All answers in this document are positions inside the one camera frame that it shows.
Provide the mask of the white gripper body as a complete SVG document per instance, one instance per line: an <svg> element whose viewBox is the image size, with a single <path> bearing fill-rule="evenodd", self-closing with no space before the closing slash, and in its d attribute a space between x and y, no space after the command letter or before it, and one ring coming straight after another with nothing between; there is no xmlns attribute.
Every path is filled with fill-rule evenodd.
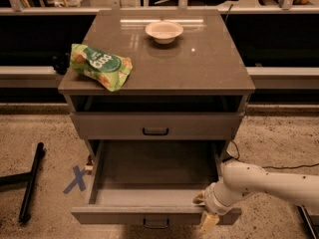
<svg viewBox="0 0 319 239"><path fill-rule="evenodd" d="M225 215L232 205L230 189L224 183L211 183L204 190L204 204L209 212Z"/></svg>

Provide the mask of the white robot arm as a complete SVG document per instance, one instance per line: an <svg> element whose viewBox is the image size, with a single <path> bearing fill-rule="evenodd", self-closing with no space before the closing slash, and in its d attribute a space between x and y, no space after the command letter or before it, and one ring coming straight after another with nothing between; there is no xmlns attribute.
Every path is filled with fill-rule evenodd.
<svg viewBox="0 0 319 239"><path fill-rule="evenodd" d="M223 162L221 178L211 183L192 200L205 210L200 230L208 232L226 215L232 205L254 193L266 193L313 211L319 209L319 176L266 171L258 165L237 160Z"/></svg>

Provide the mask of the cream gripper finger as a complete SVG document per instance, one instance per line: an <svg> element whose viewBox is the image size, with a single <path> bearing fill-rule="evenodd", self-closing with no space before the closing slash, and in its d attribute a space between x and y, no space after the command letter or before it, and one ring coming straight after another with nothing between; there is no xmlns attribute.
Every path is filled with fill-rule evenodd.
<svg viewBox="0 0 319 239"><path fill-rule="evenodd" d="M219 217L217 215L203 212L199 224L199 232L204 234L210 232L219 222Z"/></svg>
<svg viewBox="0 0 319 239"><path fill-rule="evenodd" d="M192 200L193 204L200 204L204 201L204 192L199 192Z"/></svg>

